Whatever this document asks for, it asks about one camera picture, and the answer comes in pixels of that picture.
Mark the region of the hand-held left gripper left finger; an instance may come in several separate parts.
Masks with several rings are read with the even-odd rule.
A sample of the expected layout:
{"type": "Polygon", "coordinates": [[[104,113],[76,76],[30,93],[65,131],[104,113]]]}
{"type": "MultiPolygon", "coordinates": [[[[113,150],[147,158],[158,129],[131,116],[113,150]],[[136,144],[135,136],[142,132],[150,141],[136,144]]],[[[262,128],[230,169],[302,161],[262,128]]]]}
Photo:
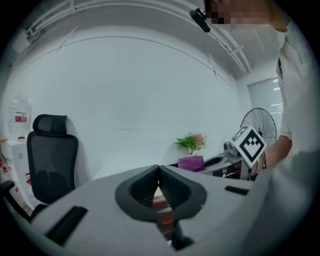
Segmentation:
{"type": "Polygon", "coordinates": [[[158,188],[158,165],[148,167],[123,182],[115,190],[115,201],[120,209],[134,220],[156,222],[153,200],[158,188]]]}

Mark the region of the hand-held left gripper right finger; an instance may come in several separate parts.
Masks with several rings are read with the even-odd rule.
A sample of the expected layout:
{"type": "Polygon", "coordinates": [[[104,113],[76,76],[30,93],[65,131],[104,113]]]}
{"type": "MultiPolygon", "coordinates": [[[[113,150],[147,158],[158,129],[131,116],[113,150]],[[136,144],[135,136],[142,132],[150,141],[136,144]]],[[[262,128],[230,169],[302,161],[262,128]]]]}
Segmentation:
{"type": "Polygon", "coordinates": [[[172,209],[173,221],[193,218],[207,201],[205,188],[163,165],[158,167],[159,188],[172,209]]]}

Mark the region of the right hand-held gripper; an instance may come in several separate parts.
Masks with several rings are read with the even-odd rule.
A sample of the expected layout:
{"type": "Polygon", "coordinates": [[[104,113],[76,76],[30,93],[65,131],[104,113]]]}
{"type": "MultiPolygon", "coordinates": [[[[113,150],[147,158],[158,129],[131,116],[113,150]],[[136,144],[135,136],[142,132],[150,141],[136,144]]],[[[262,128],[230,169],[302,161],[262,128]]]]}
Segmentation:
{"type": "Polygon", "coordinates": [[[267,144],[251,125],[244,125],[223,144],[223,152],[204,162],[203,173],[209,176],[248,180],[267,144]]]}

